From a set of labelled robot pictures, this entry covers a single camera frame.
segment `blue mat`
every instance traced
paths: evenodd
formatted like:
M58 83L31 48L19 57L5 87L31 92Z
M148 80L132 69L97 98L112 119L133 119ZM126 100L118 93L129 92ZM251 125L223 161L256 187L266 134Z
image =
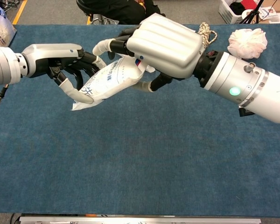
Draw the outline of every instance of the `blue mat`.
M257 27L268 46L253 61L280 75L280 24L211 26L218 39L208 50L226 51L232 31ZM91 52L125 27L16 28L15 52L62 42ZM47 76L10 87L0 106L0 212L280 217L280 124L240 118L194 77L71 106Z

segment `rope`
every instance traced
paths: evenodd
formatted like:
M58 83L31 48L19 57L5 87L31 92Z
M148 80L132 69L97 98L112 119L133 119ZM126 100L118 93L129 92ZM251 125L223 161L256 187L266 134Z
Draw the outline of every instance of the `rope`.
M211 41L209 41L211 33L213 33L215 35L215 37ZM215 31L210 30L210 26L206 22L203 22L200 24L198 34L200 34L202 36L204 49L206 49L211 43L213 43L217 39L217 36L218 36L218 34Z

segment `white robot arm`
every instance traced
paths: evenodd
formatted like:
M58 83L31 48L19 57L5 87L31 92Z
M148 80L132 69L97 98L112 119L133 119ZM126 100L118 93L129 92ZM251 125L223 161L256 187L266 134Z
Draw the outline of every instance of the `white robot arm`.
M69 97L91 104L93 99L78 91L84 84L80 70L91 77L105 66L100 57L85 52L81 46L72 43L32 44L21 54L14 53L10 48L0 47L0 85L7 84L0 92L0 102L8 84L17 83L22 77L34 78L48 74ZM75 76L76 88L61 70Z
M116 38L99 42L94 55L108 52L134 56L161 74L140 88L152 92L172 79L194 75L200 86L238 105L241 117L258 114L280 123L280 76L226 52L206 53L195 31L154 14Z

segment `red object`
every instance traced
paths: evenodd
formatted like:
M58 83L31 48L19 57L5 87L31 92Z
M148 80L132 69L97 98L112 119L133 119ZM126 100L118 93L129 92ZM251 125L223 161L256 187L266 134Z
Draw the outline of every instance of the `red object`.
M253 0L242 0L242 5L245 7L245 9L255 9L257 4Z

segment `gray floor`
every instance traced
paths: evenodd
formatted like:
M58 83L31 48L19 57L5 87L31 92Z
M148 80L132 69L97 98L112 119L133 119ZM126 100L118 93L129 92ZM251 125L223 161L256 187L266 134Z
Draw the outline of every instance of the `gray floor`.
M155 0L161 12L181 24L225 24L218 13L220 0ZM7 16L12 22L16 8ZM75 0L28 0L18 24L77 24L85 25L87 17ZM0 224L10 222L11 213L0 213ZM12 223L20 214L15 214ZM280 218L260 218L263 224L280 224Z

